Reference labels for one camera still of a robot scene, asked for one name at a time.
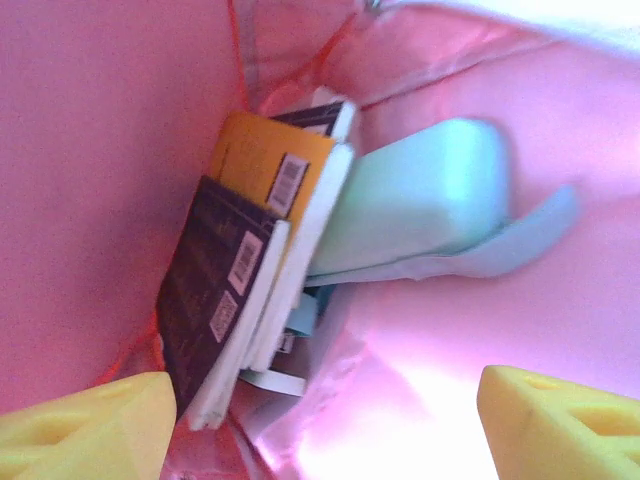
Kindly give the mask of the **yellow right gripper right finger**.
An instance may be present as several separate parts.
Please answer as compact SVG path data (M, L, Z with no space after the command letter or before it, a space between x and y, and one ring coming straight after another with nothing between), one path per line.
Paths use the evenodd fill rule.
M477 409L501 479L639 477L636 399L494 365Z

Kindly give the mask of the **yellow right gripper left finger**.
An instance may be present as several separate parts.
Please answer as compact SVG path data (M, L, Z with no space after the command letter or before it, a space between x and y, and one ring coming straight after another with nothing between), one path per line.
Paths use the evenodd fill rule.
M146 372L1 417L3 479L158 479L176 422L169 375Z

